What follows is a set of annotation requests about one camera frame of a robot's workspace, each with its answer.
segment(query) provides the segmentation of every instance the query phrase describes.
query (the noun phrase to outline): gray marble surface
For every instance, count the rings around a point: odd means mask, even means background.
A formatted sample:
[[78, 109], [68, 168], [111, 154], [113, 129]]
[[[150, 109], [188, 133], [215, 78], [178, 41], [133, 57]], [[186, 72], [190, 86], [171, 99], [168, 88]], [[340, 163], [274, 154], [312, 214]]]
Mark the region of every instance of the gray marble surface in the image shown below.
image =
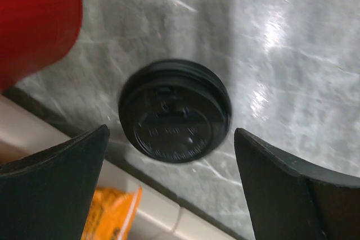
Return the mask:
[[[17, 84], [60, 115], [63, 122], [42, 114], [50, 124], [107, 124], [110, 161], [125, 161], [247, 240], [254, 235], [233, 149], [237, 127], [360, 176], [360, 0], [83, 1], [73, 50]], [[177, 57], [212, 69], [234, 109], [227, 140], [188, 165], [162, 164], [133, 149], [117, 112], [132, 73]]]

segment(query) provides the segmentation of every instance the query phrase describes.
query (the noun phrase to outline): white tile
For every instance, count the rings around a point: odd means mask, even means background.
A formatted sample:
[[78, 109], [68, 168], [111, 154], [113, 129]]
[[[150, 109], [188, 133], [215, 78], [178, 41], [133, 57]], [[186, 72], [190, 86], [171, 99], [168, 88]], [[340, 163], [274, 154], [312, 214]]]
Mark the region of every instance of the white tile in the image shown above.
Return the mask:
[[27, 155], [23, 150], [0, 141], [0, 164], [21, 159]]
[[163, 234], [156, 240], [235, 240], [192, 212], [181, 208], [174, 233]]
[[31, 155], [68, 139], [68, 136], [0, 95], [0, 142]]
[[164, 231], [161, 228], [143, 216], [137, 215], [129, 232], [128, 240], [150, 240], [162, 233]]

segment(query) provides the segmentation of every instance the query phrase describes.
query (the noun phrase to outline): black cup lid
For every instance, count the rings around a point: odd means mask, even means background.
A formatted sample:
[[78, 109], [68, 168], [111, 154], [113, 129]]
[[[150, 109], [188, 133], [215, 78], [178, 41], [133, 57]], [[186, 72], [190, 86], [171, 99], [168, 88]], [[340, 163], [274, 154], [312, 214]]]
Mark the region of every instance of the black cup lid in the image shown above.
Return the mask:
[[136, 149], [159, 161], [183, 163], [222, 143], [230, 128], [231, 103], [223, 83], [206, 67], [164, 60], [129, 78], [119, 116]]

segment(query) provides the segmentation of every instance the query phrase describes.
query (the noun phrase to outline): red cup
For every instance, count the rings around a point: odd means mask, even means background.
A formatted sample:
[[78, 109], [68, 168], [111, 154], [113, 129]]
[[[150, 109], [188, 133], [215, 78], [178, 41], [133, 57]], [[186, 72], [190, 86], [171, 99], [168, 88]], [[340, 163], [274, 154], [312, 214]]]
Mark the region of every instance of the red cup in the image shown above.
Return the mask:
[[82, 0], [0, 0], [0, 91], [62, 59], [82, 13]]

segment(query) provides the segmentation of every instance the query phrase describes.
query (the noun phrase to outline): orange snack bag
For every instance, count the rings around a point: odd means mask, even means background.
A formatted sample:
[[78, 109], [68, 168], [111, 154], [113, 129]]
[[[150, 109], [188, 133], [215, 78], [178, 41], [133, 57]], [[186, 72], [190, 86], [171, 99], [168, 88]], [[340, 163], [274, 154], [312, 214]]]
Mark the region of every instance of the orange snack bag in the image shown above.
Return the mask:
[[126, 240], [141, 194], [141, 188], [134, 193], [96, 188], [81, 239]]

